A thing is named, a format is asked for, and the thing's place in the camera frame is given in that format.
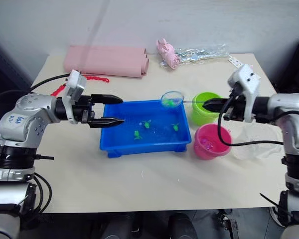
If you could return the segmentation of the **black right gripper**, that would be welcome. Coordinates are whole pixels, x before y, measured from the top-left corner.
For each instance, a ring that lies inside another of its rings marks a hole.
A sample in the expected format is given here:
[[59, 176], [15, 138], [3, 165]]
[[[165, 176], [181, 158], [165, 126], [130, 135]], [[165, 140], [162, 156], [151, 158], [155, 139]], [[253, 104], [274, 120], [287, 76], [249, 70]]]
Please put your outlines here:
[[242, 86], [235, 84], [227, 101], [224, 98], [212, 98], [205, 101], [203, 106], [213, 113], [222, 112], [224, 120], [243, 121], [246, 97], [243, 95]]

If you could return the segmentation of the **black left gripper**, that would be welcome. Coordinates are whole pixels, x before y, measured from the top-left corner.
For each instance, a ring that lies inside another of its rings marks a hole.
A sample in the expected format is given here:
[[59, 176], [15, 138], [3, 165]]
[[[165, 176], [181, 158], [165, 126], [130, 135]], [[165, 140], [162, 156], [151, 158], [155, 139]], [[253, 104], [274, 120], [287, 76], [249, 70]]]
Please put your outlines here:
[[92, 110], [94, 104], [121, 104], [123, 99], [114, 95], [92, 94], [84, 95], [79, 98], [72, 106], [74, 119], [80, 123], [89, 124], [90, 128], [108, 128], [118, 126], [125, 122], [124, 119], [117, 118], [99, 118], [95, 119], [95, 113]]

